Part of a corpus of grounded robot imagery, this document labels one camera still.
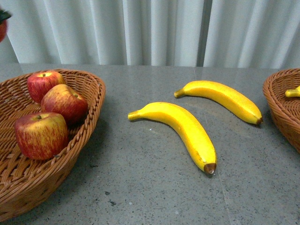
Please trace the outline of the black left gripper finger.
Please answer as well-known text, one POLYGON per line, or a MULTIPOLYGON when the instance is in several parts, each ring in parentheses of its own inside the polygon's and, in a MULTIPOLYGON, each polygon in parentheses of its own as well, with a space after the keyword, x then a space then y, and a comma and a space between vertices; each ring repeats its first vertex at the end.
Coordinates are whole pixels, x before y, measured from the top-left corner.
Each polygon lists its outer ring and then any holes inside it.
POLYGON ((11 17, 12 17, 12 15, 11 15, 10 12, 8 12, 8 11, 6 11, 4 9, 0 10, 0 21, 5 21, 5 20, 7 20, 7 19, 9 19, 11 17))

